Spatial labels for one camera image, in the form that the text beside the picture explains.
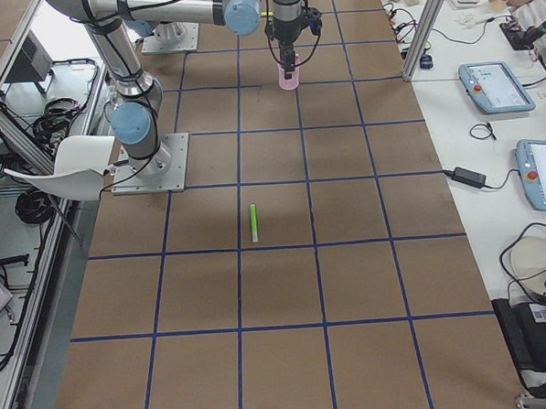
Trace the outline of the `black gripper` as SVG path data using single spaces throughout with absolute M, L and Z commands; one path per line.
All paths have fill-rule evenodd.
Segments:
M 273 17 L 265 25 L 267 38 L 276 39 L 280 48 L 279 60 L 283 72 L 295 70 L 295 50 L 293 43 L 302 30 L 309 28 L 314 36 L 319 36 L 322 29 L 322 13 L 308 5 L 308 0 L 280 2 L 273 0 Z

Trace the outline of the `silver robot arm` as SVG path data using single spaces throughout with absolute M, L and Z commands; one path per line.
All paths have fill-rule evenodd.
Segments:
M 47 0 L 72 21 L 85 26 L 115 79 L 121 105 L 110 122 L 115 138 L 129 158 L 131 173 L 142 179 L 159 177 L 168 169 L 171 155 L 158 135 L 162 89 L 146 72 L 125 31 L 126 24 L 159 25 L 189 22 L 224 26 L 233 34 L 248 36 L 261 21 L 261 4 L 273 16 L 263 23 L 268 41 L 276 41 L 275 63 L 286 79 L 299 67 L 294 43 L 304 29 L 319 37 L 322 14 L 307 0 Z
M 159 43 L 177 43 L 187 35 L 181 23 L 128 20 L 126 25 L 141 38 L 156 37 Z

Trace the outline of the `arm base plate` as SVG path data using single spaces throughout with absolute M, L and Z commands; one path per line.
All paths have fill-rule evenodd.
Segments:
M 119 161 L 127 160 L 128 163 L 116 168 L 113 186 L 110 187 L 112 194 L 116 196 L 184 191 L 188 145 L 188 133 L 166 134 L 161 137 L 160 149 L 143 169 L 141 167 L 145 162 L 130 159 L 121 145 Z
M 188 22 L 163 23 L 145 38 L 144 55 L 178 54 L 198 49 L 199 24 Z

